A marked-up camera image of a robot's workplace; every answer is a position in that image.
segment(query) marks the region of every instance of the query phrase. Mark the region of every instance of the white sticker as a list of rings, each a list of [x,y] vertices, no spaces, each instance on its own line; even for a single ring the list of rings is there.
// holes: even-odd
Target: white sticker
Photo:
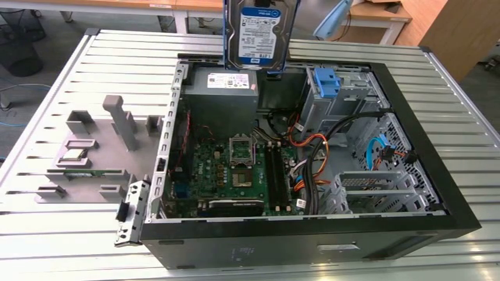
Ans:
[[[354,244],[336,244],[336,245],[317,245],[317,250],[321,251],[342,251],[342,250],[360,250]]]
[[[158,5],[158,4],[149,4],[150,8],[165,8],[165,9],[172,9],[170,5]]]
[[[305,209],[305,200],[297,199],[297,207]]]
[[[281,12],[276,9],[244,7],[240,20],[238,57],[248,57],[249,63],[274,56],[276,34],[273,27],[280,23]]]
[[[293,126],[297,128],[297,130],[298,130],[300,132],[304,130],[304,126],[300,125],[298,123],[294,123]]]
[[[248,74],[210,73],[206,88],[249,89]]]

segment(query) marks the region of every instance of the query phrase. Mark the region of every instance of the hard drive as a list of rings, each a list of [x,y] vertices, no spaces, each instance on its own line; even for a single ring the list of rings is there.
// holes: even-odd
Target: hard drive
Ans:
[[[224,0],[225,68],[281,72],[300,0]]]

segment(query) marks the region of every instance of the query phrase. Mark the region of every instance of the electronic component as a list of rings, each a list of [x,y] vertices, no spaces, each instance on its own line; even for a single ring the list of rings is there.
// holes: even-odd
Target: electronic component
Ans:
[[[392,161],[393,153],[396,152],[396,148],[392,146],[385,146],[384,149],[380,151],[380,159],[385,161]]]
[[[256,72],[197,67],[196,64],[192,68],[180,103],[190,110],[192,128],[202,126],[210,129],[194,131],[193,135],[197,134],[200,140],[210,138],[217,142],[226,142],[236,134],[249,136],[257,116]]]
[[[225,68],[281,71],[300,0],[225,0]]]
[[[252,169],[233,169],[233,187],[252,187]]]
[[[85,157],[86,149],[68,149],[64,153],[60,161],[78,161],[82,157]]]
[[[260,200],[213,200],[208,202],[208,217],[258,217],[264,212]]]
[[[265,148],[266,190],[269,193],[269,208],[280,211],[288,205],[288,190],[285,186],[284,163],[280,147]]]
[[[402,157],[402,162],[406,164],[414,163],[417,161],[418,157],[416,155],[416,152],[413,150],[406,150],[405,155]]]
[[[252,138],[245,135],[236,135],[229,138],[229,163],[236,165],[253,165],[253,146]]]

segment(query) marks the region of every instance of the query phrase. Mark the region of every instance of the blue drive bay latch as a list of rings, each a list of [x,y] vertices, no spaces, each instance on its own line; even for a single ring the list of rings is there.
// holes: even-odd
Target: blue drive bay latch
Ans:
[[[337,97],[340,91],[340,78],[334,75],[332,68],[314,68],[314,78],[320,87],[321,98]]]

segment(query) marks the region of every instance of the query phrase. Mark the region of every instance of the small circuit board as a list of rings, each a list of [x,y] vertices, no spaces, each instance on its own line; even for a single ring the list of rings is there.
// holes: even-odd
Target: small circuit board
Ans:
[[[262,214],[258,215],[293,215],[290,206],[289,184],[285,171],[293,165],[296,159],[294,148],[268,147],[256,144],[252,147],[252,165],[230,165],[230,153],[246,156],[244,146],[229,149],[229,143],[200,143],[194,147],[193,173],[188,184],[174,183],[174,208],[176,216],[182,218],[200,217],[200,209],[208,208],[214,200],[248,200],[262,204]],[[282,165],[281,173],[269,177],[270,165],[269,151],[278,155],[278,163]],[[268,185],[269,178],[276,183]],[[273,189],[280,189],[282,204],[276,207],[269,200],[276,198]]]

